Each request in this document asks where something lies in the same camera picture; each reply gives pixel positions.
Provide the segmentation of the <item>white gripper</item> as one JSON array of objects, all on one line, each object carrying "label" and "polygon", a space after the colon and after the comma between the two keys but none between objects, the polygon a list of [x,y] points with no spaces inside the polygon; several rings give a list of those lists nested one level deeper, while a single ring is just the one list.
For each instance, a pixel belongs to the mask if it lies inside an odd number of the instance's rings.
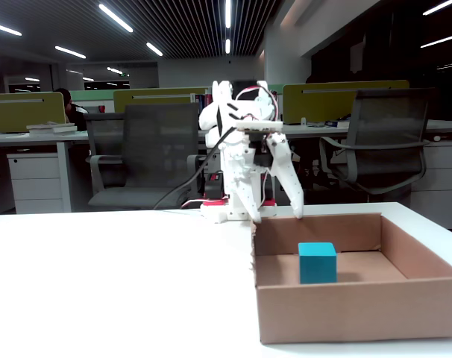
[{"label": "white gripper", "polygon": [[269,169],[289,198],[297,219],[304,215],[304,191],[292,164],[292,152],[282,133],[233,131],[220,145],[225,179],[237,183],[236,194],[251,220],[261,222],[260,175]]}]

